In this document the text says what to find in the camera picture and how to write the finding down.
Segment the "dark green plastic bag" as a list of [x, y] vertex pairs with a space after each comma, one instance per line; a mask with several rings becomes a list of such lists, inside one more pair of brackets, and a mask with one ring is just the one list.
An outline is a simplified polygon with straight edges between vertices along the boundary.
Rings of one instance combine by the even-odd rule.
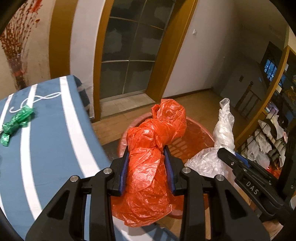
[[10, 121], [4, 123], [1, 129], [1, 144], [7, 147], [14, 133], [20, 128], [27, 127], [33, 115], [34, 109], [25, 105], [12, 116]]

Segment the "orange plastic waste basket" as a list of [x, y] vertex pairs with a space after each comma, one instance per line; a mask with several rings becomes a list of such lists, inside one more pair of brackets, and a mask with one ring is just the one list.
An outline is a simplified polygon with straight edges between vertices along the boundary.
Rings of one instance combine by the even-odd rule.
[[[122, 134], [121, 138], [118, 139], [118, 157], [122, 157], [125, 152], [125, 148], [127, 146], [126, 134], [128, 129], [140, 125], [148, 118], [152, 118], [152, 113], [145, 113], [136, 118]], [[186, 117], [186, 121], [187, 128], [184, 135], [181, 138], [174, 140], [169, 145], [171, 155], [180, 158], [183, 163], [187, 162], [188, 159], [191, 159], [201, 150], [214, 147], [213, 136], [204, 126], [188, 116]], [[181, 219], [182, 213], [183, 212], [181, 210], [175, 209], [169, 214], [169, 217]]]

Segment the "red plastic bag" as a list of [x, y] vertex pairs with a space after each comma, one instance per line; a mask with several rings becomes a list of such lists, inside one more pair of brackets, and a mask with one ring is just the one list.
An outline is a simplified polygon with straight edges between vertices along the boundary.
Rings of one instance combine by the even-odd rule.
[[173, 210], [181, 211], [184, 198], [169, 189], [164, 146], [184, 135], [185, 108], [173, 99], [152, 107], [152, 118], [128, 130], [129, 166], [125, 192], [112, 197], [112, 214], [126, 226], [150, 225]]

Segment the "wooden shelf with clutter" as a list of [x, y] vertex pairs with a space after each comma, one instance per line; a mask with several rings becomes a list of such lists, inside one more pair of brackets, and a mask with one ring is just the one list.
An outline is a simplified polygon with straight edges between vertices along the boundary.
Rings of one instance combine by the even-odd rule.
[[272, 119], [275, 119], [275, 116], [278, 115], [278, 113], [275, 113], [275, 110], [271, 110], [269, 113], [265, 110], [268, 103], [271, 101], [272, 96], [276, 92], [276, 89], [278, 87], [278, 84], [280, 82], [280, 79], [284, 73], [285, 66], [288, 61], [289, 54], [293, 53], [295, 54], [295, 51], [287, 45], [284, 47], [280, 63], [278, 65], [276, 74], [270, 84], [270, 86], [267, 89], [267, 93], [263, 100], [260, 102], [259, 106], [255, 108], [255, 113], [247, 120], [247, 124], [242, 129], [242, 131], [237, 135], [235, 140], [235, 147], [236, 150], [238, 150], [243, 144], [247, 144], [247, 139], [258, 129], [260, 128], [259, 120], [271, 124], [271, 127], [273, 127]]

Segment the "glass door with wooden frame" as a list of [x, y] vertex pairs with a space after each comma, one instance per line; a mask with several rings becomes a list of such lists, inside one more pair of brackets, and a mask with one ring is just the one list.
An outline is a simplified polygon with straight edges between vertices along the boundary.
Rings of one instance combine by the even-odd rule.
[[196, 1], [106, 1], [95, 46], [94, 120], [101, 102], [145, 93], [160, 101]]

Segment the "wooden chair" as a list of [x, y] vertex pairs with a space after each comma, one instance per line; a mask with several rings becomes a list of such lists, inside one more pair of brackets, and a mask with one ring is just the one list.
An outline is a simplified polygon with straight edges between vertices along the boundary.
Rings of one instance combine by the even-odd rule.
[[261, 98], [252, 90], [253, 85], [251, 81], [235, 105], [235, 110], [244, 118], [248, 118], [256, 105], [261, 102]]

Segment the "blue white striped tablecloth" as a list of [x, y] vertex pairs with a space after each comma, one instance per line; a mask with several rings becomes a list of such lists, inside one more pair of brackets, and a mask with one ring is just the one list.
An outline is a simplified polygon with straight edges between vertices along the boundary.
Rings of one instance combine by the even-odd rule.
[[85, 110], [81, 81], [63, 76], [1, 98], [1, 123], [23, 106], [34, 116], [1, 146], [1, 210], [20, 237], [73, 175], [110, 166]]

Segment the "clear plastic bag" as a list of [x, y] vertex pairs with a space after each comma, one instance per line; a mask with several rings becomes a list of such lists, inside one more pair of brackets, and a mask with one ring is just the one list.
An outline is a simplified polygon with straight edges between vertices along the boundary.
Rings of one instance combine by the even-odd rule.
[[231, 169], [218, 158], [218, 150], [225, 148], [234, 153], [233, 125], [235, 118], [230, 111], [230, 100], [224, 98], [220, 101], [218, 122], [213, 131], [214, 147], [206, 148], [189, 159], [185, 166], [193, 169], [202, 176], [211, 177], [221, 174], [230, 180]]

